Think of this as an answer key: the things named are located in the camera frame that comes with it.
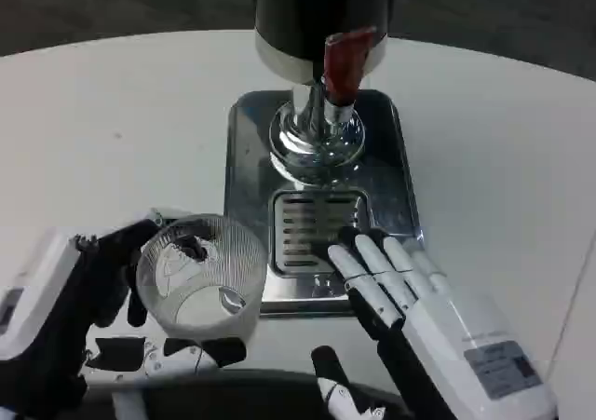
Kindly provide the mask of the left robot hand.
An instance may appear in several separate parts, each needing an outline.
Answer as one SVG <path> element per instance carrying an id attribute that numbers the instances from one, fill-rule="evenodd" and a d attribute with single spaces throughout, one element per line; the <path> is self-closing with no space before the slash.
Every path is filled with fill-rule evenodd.
<path id="1" fill-rule="evenodd" d="M 246 358 L 238 338 L 205 342 L 150 332 L 134 274 L 143 246 L 178 221 L 153 210 L 96 237 L 44 235 L 1 293 L 1 415 L 52 419 L 91 384 L 113 384 L 116 404 L 142 412 L 143 386 Z"/>

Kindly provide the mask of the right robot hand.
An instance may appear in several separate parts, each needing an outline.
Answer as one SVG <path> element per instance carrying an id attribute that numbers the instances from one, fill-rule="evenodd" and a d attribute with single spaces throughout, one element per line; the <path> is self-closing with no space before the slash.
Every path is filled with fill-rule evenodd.
<path id="1" fill-rule="evenodd" d="M 332 347 L 312 351 L 318 388 L 336 419 L 555 419 L 546 381 L 494 302 L 454 287 L 415 238 L 345 226 L 312 248 L 345 287 L 401 405 L 357 390 Z"/>

